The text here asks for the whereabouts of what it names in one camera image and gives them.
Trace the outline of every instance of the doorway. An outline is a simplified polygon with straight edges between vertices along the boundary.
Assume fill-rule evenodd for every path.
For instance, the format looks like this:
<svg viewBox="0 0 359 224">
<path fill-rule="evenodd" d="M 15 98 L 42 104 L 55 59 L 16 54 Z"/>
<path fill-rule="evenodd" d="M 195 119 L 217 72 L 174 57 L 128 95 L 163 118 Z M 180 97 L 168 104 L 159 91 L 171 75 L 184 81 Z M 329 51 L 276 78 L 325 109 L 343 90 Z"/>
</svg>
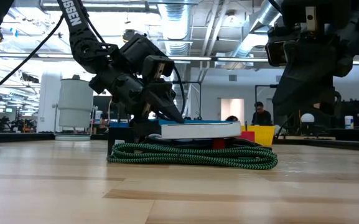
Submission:
<svg viewBox="0 0 359 224">
<path fill-rule="evenodd" d="M 220 119 L 226 120 L 229 116 L 236 116 L 241 125 L 245 125 L 244 99 L 218 99 L 220 103 Z"/>
</svg>

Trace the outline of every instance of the braided rope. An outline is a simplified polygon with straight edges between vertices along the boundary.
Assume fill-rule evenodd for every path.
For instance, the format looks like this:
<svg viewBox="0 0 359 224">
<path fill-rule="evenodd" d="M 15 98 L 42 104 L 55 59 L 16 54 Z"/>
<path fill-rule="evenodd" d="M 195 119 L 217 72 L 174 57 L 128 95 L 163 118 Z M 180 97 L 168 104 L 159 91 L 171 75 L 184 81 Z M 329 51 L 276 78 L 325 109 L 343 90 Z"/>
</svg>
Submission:
<svg viewBox="0 0 359 224">
<path fill-rule="evenodd" d="M 278 163 L 277 155 L 263 147 L 229 149 L 180 149 L 157 144 L 122 143 L 114 147 L 108 162 L 127 164 L 187 164 L 267 170 Z"/>
</svg>

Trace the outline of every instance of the man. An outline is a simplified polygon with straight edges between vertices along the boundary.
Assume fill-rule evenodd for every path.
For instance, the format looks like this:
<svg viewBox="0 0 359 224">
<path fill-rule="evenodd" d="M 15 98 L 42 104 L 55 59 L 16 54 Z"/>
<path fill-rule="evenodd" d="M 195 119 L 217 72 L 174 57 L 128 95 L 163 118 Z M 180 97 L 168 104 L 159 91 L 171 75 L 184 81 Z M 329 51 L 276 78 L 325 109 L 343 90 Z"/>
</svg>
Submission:
<svg viewBox="0 0 359 224">
<path fill-rule="evenodd" d="M 264 104 L 262 102 L 256 102 L 256 113 L 253 115 L 252 125 L 270 126 L 272 124 L 272 117 L 269 112 L 264 110 Z"/>
</svg>

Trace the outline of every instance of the machine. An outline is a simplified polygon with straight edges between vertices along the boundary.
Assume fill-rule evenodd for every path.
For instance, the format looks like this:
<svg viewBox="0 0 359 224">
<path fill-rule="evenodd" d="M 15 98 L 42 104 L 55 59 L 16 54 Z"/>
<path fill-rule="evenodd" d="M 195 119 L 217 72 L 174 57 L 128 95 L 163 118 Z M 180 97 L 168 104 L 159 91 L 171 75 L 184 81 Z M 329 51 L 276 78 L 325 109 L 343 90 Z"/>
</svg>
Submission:
<svg viewBox="0 0 359 224">
<path fill-rule="evenodd" d="M 0 24 L 13 1 L 0 0 Z M 121 49 L 104 43 L 80 0 L 57 2 L 68 24 L 73 58 L 96 74 L 92 89 L 108 90 L 134 115 L 135 124 L 147 122 L 150 111 L 184 122 L 173 103 L 172 84 L 160 78 L 171 75 L 172 60 L 139 34 Z M 288 114 L 320 103 L 324 113 L 333 114 L 333 76 L 347 75 L 359 55 L 359 0 L 284 0 L 281 7 L 269 2 L 282 13 L 282 23 L 268 32 L 269 63 L 286 66 L 273 98 L 277 111 Z"/>
</svg>

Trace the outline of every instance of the white sphere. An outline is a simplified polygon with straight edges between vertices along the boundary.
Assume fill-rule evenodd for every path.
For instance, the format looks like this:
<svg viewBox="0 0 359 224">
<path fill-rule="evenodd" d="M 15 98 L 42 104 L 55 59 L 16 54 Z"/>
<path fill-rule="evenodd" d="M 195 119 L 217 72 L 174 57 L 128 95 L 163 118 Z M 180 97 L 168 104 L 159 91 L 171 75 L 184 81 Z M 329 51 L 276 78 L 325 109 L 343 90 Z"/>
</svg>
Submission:
<svg viewBox="0 0 359 224">
<path fill-rule="evenodd" d="M 302 123 L 314 123 L 315 117 L 310 113 L 306 113 L 301 116 L 301 122 Z"/>
</svg>

